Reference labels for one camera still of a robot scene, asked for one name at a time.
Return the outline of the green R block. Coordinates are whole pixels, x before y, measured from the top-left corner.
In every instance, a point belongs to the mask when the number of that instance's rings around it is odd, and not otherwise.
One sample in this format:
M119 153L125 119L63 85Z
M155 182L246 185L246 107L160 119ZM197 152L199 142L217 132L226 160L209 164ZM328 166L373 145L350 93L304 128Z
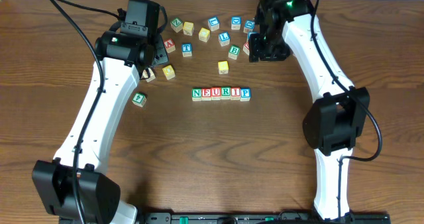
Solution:
M221 100L231 99L231 87L221 87Z

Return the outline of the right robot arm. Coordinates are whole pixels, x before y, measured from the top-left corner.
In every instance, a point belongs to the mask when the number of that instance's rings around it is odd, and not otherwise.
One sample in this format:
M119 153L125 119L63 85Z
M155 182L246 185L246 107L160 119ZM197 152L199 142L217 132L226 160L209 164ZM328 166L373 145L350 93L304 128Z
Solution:
M260 31L248 39L250 62L295 56L299 63L313 102L302 129L317 163L314 210L323 221L346 223L348 157L362 134L369 93L337 64L311 0L259 0L254 22Z

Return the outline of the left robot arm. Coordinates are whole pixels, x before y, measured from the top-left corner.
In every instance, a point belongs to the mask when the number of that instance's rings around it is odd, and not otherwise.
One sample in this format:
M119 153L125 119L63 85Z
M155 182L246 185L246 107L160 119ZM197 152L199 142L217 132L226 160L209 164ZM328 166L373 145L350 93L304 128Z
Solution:
M128 101L144 105L135 89L155 66L167 64L158 19L163 6L129 0L116 22L88 47L93 74L74 125L49 162L34 165L32 180L47 213L61 223L138 223L138 209L121 199L106 175L113 137Z

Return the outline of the yellow S block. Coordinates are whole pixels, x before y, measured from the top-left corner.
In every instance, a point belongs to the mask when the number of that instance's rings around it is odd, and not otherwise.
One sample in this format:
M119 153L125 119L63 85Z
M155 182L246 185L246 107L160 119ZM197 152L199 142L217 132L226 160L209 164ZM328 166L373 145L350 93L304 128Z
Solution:
M219 71L219 74L228 74L229 73L229 63L227 61L218 62L218 71Z

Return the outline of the red I block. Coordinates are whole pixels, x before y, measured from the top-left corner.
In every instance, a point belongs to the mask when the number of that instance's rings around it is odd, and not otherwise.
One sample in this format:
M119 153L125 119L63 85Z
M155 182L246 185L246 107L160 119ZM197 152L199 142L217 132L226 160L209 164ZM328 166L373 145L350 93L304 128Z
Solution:
M239 87L232 87L231 88L231 100L240 100L240 98L241 98L240 91L241 91L241 89Z

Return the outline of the green N block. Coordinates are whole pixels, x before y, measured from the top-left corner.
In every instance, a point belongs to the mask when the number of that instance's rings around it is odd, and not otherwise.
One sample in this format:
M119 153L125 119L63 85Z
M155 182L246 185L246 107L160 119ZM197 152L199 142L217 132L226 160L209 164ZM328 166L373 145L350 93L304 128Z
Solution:
M193 88L191 90L191 98L192 98L192 101L201 101L202 100L201 88Z

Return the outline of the blue P block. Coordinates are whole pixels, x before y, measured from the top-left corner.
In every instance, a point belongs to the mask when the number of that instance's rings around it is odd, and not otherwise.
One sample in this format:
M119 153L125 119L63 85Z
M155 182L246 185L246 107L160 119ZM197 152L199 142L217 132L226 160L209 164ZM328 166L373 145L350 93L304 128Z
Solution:
M244 87L240 89L240 101L250 101L251 90L250 88Z

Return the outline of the red E block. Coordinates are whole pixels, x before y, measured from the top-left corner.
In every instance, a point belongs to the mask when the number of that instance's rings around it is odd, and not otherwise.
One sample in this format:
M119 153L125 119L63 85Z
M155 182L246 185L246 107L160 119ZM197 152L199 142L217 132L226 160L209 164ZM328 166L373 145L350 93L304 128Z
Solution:
M211 101L211 88L202 88L201 89L201 100L202 101Z

